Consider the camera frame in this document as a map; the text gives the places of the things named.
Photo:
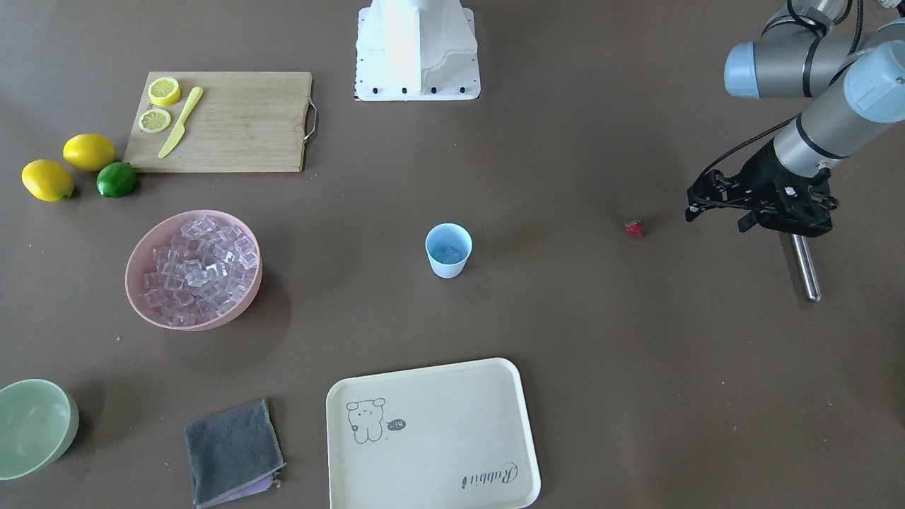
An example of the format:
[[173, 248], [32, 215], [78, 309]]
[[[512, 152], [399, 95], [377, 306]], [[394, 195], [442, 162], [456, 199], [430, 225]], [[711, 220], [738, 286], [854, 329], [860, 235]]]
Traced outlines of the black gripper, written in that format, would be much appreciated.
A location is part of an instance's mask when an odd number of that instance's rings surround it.
[[738, 231], [754, 226], [786, 234], [817, 238], [833, 228], [828, 168], [818, 168], [814, 177], [798, 176], [781, 164], [769, 142], [747, 161], [737, 175], [743, 187], [742, 205], [749, 213], [738, 220]]

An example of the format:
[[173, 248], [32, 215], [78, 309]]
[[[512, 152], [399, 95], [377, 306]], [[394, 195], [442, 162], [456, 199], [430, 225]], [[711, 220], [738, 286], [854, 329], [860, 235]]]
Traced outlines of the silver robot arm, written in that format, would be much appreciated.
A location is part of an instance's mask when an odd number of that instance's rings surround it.
[[726, 91], [738, 98], [809, 98], [721, 196], [754, 226], [801, 236], [831, 230], [837, 165], [903, 120], [903, 20], [868, 35], [834, 35], [843, 1], [788, 1], [757, 41], [728, 54]]

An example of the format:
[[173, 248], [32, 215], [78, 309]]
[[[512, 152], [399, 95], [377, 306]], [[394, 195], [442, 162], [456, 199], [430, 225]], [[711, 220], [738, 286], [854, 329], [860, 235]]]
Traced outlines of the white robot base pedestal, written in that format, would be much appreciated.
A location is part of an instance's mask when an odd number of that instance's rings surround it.
[[452, 101], [480, 95], [472, 9], [459, 1], [372, 1], [358, 11], [356, 100]]

